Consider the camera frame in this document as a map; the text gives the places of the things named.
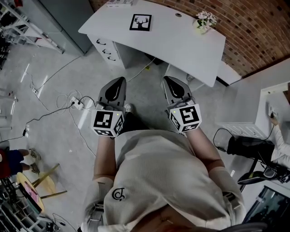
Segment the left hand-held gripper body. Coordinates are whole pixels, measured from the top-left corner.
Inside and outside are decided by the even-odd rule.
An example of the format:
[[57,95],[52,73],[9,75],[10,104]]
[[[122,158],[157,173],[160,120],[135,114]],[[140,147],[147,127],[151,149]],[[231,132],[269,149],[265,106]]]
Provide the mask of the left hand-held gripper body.
[[107,83],[99,93],[92,110],[92,130],[97,135],[117,137],[124,123],[126,79],[119,77]]

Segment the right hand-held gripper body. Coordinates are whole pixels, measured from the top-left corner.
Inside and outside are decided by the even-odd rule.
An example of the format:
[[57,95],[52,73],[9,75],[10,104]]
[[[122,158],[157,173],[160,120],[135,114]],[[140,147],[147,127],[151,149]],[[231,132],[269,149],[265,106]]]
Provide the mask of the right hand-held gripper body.
[[166,112],[178,133],[199,128],[202,122],[200,107],[189,86],[177,78],[164,76],[163,88],[168,103]]

